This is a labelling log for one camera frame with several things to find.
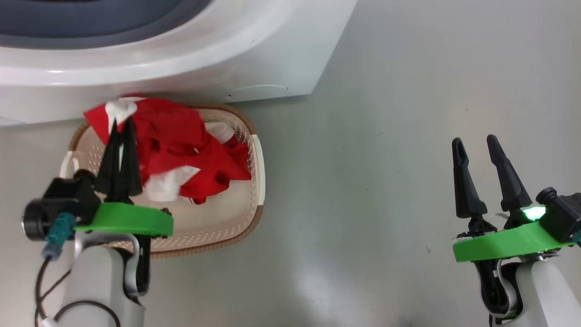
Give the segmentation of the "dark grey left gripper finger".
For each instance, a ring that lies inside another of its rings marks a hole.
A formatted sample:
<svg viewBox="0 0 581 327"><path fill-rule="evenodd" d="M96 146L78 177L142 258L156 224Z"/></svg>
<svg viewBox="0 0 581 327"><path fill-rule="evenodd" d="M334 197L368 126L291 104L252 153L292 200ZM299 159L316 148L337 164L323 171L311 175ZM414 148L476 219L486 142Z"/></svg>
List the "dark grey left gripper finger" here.
<svg viewBox="0 0 581 327"><path fill-rule="evenodd" d="M102 155L99 172L94 182L94 190L105 195L106 200L119 200L121 194L118 191L118 177L120 164L122 163L122 139L118 132L118 123L113 121L109 131L107 145Z"/></svg>
<svg viewBox="0 0 581 327"><path fill-rule="evenodd" d="M125 121L122 132L122 155L119 169L119 190L123 197L130 198L141 194L139 155L133 119Z"/></svg>

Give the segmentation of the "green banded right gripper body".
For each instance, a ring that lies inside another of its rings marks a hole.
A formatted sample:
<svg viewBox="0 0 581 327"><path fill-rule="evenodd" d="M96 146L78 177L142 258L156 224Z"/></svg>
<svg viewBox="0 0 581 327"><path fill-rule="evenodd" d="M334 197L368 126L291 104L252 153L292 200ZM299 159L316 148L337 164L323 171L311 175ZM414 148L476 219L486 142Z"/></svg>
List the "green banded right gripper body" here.
<svg viewBox="0 0 581 327"><path fill-rule="evenodd" d="M573 246L560 243L539 224L546 207L531 207L523 211L527 224L476 238L461 238L453 244L456 262L513 258L522 255L560 250Z"/></svg>

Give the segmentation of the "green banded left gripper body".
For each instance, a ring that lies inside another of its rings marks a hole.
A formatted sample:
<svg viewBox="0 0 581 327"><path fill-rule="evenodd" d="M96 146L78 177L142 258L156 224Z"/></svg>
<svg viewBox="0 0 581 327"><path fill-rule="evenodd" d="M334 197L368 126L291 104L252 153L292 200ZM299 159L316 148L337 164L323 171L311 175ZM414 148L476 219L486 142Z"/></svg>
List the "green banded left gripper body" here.
<svg viewBox="0 0 581 327"><path fill-rule="evenodd" d="M156 208L102 203L93 221L88 225L78 224L75 230L169 237L174 234L174 220L172 215Z"/></svg>

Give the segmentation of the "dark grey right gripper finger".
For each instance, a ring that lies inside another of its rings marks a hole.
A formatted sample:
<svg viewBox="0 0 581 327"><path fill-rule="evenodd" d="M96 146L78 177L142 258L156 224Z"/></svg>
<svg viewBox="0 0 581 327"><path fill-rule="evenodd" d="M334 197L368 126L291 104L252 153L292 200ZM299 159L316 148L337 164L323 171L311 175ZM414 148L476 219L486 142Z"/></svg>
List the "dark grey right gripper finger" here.
<svg viewBox="0 0 581 327"><path fill-rule="evenodd" d="M499 140L493 134L486 137L488 153L491 162L496 166L498 180L502 192L501 209L508 212L515 209L529 207L531 197L522 184L511 161L502 149Z"/></svg>
<svg viewBox="0 0 581 327"><path fill-rule="evenodd" d="M471 218L477 215L485 215L488 210L475 189L469 171L469 157L463 146L462 139L453 139L452 153L456 216L458 218Z"/></svg>

